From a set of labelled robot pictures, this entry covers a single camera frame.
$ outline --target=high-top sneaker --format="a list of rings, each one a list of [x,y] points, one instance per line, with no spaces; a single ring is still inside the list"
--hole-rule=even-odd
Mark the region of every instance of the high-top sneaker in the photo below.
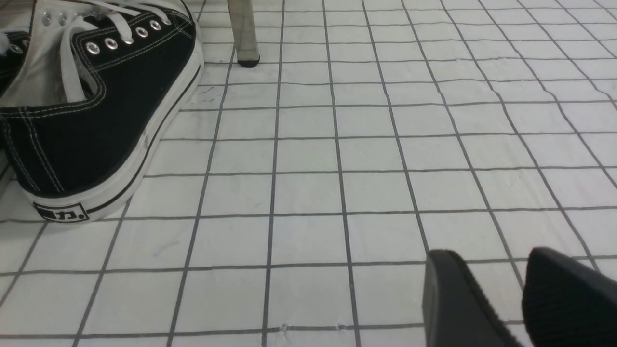
[[[42,218],[75,223],[135,192],[203,71],[180,0],[38,0],[23,67],[0,99],[0,138]]]
[[[0,96],[22,67],[29,44],[28,28],[0,30]],[[0,196],[9,184],[12,174],[9,160],[0,143]]]

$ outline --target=white rubber sole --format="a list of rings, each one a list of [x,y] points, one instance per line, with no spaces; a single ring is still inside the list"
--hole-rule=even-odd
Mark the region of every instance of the white rubber sole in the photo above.
[[[9,185],[9,180],[13,176],[13,170],[9,166],[9,159],[4,151],[0,151],[0,198]]]
[[[51,222],[80,224],[104,218],[121,208],[141,183],[161,136],[180,107],[195,92],[204,70],[203,65],[201,33],[197,26],[195,47],[188,63],[160,103],[125,163],[106,181],[82,193],[49,199],[25,192],[41,217]]]

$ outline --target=floor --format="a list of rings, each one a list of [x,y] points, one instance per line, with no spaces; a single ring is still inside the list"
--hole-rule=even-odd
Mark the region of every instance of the floor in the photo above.
[[[0,346],[424,346],[435,248],[530,346],[532,247],[617,278],[617,2],[253,3],[244,69],[189,2],[205,74],[123,209],[61,230],[11,182]]]

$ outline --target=brand logo on sole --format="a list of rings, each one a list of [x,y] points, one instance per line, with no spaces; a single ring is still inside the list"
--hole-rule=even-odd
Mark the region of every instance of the brand logo on sole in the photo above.
[[[43,219],[51,222],[77,223],[90,219],[81,203],[62,207],[49,207],[34,203],[34,206]]]

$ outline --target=metal leg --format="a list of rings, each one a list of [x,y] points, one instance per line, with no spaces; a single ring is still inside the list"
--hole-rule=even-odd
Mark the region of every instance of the metal leg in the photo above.
[[[254,67],[259,63],[257,34],[251,0],[227,0],[238,64]]]

